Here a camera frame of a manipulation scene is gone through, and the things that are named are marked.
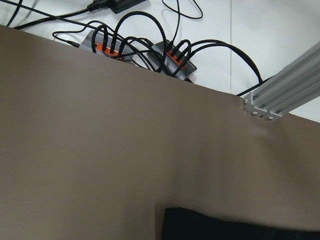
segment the black fabric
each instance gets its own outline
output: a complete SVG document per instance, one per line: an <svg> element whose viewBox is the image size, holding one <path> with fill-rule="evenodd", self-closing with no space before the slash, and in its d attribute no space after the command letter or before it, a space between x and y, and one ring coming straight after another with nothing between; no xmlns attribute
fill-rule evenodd
<svg viewBox="0 0 320 240"><path fill-rule="evenodd" d="M185 208L167 208L162 240L320 240L320 232L222 221Z"/></svg>

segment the white tile floor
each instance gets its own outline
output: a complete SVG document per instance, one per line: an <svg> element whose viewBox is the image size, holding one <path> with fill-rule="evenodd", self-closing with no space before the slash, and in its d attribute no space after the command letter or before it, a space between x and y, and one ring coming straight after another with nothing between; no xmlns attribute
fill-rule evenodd
<svg viewBox="0 0 320 240"><path fill-rule="evenodd" d="M166 0L175 6L175 0ZM203 10L202 20L182 17L176 43L182 39L191 42L218 39L231 43L246 52L266 79L307 49L320 41L319 0L197 0ZM44 12L59 15L84 9L90 0L24 0ZM192 0L180 0L181 12L197 16ZM5 25L15 7L0 2L0 24ZM113 14L110 9L98 10L73 19L88 22L100 20L115 28L119 19L131 11L154 15L161 23L168 39L174 35L177 14L165 8L161 0L147 0L129 10ZM12 26L40 18L36 13L20 10ZM146 37L160 42L156 25L142 16L129 18L120 28L123 36ZM26 32L53 39L52 32L77 30L79 26L64 22L44 23L26 29ZM66 39L81 42L87 32ZM258 80L248 66L230 50L216 47L197 53L192 62L198 70L191 79L198 85L218 91L238 94L255 85ZM294 114L320 122L320 98L293 111Z"/></svg>

